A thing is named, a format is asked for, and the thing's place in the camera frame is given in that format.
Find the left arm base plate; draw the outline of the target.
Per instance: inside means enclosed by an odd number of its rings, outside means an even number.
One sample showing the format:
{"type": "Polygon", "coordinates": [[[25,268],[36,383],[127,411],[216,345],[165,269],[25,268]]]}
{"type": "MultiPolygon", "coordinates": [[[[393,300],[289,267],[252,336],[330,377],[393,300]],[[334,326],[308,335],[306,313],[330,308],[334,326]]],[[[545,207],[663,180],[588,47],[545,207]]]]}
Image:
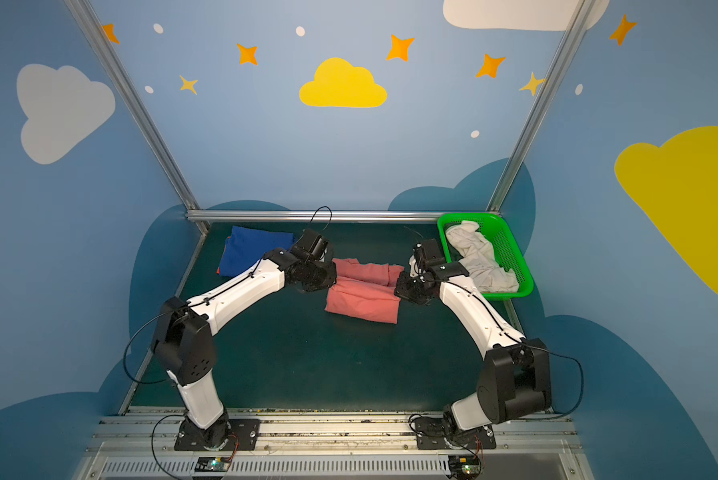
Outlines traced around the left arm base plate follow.
{"type": "Polygon", "coordinates": [[[256,447],[261,422],[256,419],[219,418],[207,429],[185,418],[174,444],[175,451],[252,451],[256,447]]]}

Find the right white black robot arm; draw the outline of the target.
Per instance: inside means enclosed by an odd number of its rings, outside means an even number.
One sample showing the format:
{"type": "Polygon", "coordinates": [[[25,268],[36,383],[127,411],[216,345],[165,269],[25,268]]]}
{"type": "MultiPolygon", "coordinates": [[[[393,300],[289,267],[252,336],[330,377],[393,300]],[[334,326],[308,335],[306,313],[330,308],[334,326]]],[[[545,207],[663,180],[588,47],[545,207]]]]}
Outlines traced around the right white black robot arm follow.
{"type": "Polygon", "coordinates": [[[551,407],[550,360],[545,344],[526,338],[504,320],[463,267],[449,263],[421,273],[402,272],[394,294],[418,305],[440,300],[455,314],[481,354],[475,392],[444,409],[445,436],[454,438],[551,407]]]}

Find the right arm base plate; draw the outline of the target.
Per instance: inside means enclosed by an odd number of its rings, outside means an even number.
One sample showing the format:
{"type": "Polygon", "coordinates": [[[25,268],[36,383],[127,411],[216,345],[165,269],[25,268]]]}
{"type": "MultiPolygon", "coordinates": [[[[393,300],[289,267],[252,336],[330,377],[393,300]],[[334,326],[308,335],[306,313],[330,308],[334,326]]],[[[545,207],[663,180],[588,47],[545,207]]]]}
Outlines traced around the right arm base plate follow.
{"type": "Polygon", "coordinates": [[[455,432],[449,430],[443,418],[412,415],[408,426],[419,450],[469,449],[476,452],[496,448],[490,425],[455,432]]]}

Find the pink t shirt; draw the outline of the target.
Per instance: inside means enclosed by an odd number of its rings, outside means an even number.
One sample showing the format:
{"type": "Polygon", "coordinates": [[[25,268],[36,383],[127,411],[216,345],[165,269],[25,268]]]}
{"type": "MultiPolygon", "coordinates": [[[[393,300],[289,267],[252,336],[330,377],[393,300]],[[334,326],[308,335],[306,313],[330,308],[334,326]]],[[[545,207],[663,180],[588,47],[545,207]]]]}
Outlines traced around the pink t shirt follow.
{"type": "Polygon", "coordinates": [[[334,259],[336,283],[329,289],[325,311],[370,322],[398,321],[400,298],[395,288],[404,268],[389,264],[362,264],[356,259],[334,259]]]}

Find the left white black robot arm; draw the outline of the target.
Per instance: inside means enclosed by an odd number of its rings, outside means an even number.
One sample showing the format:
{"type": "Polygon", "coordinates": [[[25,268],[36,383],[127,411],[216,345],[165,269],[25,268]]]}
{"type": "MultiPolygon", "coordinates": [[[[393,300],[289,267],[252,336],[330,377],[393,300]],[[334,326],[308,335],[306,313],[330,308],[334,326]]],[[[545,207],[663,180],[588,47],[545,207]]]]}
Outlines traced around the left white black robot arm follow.
{"type": "Polygon", "coordinates": [[[268,295],[295,284],[305,292],[331,288],[337,280],[332,258],[314,259],[274,249],[240,275],[187,301],[162,306],[151,351],[177,387],[185,408],[177,451],[255,448],[260,422],[233,421],[213,378],[218,360],[214,337],[235,317],[268,295]]]}

